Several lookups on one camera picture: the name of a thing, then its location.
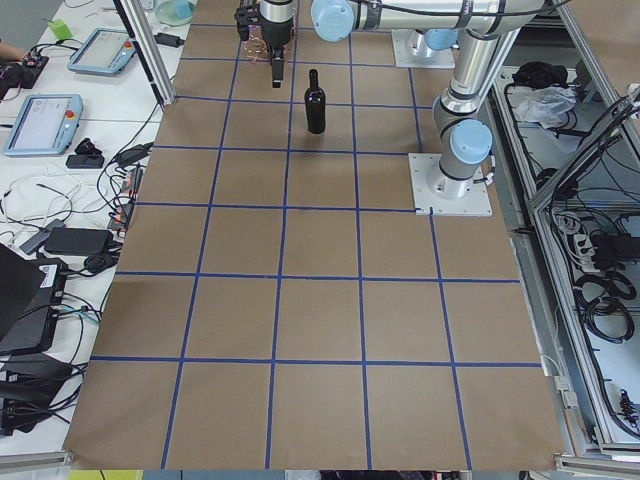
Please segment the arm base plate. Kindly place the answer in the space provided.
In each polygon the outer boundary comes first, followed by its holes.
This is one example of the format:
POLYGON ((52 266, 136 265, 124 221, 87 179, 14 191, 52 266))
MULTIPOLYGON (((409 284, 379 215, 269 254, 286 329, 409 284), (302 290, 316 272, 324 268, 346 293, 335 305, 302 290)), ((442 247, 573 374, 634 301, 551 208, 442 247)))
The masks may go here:
POLYGON ((392 31, 395 66, 403 68, 453 69, 453 47, 458 31, 451 29, 392 31))
POLYGON ((440 169, 440 154, 408 155, 414 210, 417 215, 489 217, 492 207, 482 168, 474 176, 453 180, 440 169))

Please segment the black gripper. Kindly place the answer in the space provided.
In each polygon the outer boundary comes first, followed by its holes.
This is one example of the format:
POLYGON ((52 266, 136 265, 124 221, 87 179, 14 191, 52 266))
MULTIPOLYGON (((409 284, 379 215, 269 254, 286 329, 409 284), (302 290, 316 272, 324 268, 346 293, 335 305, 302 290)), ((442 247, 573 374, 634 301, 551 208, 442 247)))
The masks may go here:
POLYGON ((259 26, 270 49, 271 85, 280 88, 284 78, 284 47, 293 28, 292 0, 241 1, 234 14, 241 41, 249 40, 249 27, 259 26))

